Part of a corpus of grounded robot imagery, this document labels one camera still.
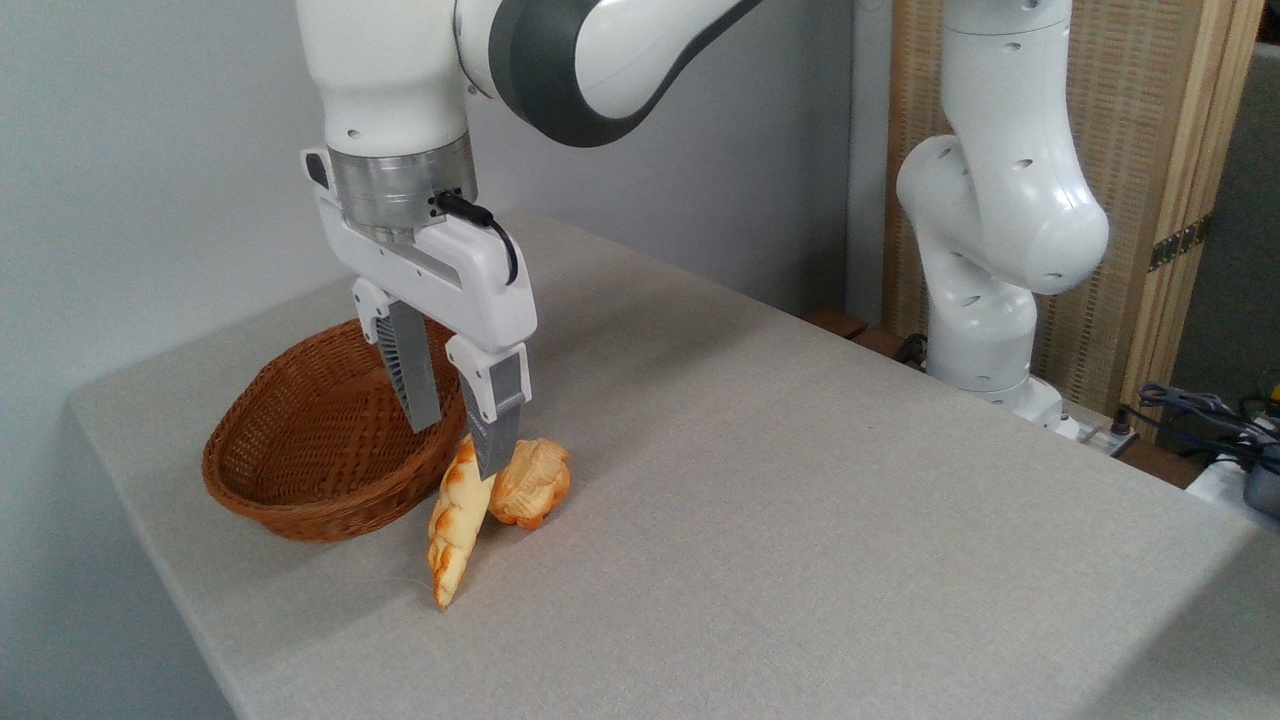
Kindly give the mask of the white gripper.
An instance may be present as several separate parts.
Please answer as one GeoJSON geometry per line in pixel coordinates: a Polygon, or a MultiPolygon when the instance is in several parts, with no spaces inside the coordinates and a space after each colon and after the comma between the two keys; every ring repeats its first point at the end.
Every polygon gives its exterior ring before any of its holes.
{"type": "Polygon", "coordinates": [[[307,149],[303,158],[328,242],[362,277],[352,287],[360,325],[412,432],[442,419],[426,315],[457,333],[445,351],[462,382],[480,477],[494,477],[513,457],[521,407],[531,398],[521,342],[538,315],[524,258],[511,281],[499,236],[457,217],[417,229],[410,242],[376,240],[344,219],[328,149],[307,149]]]}

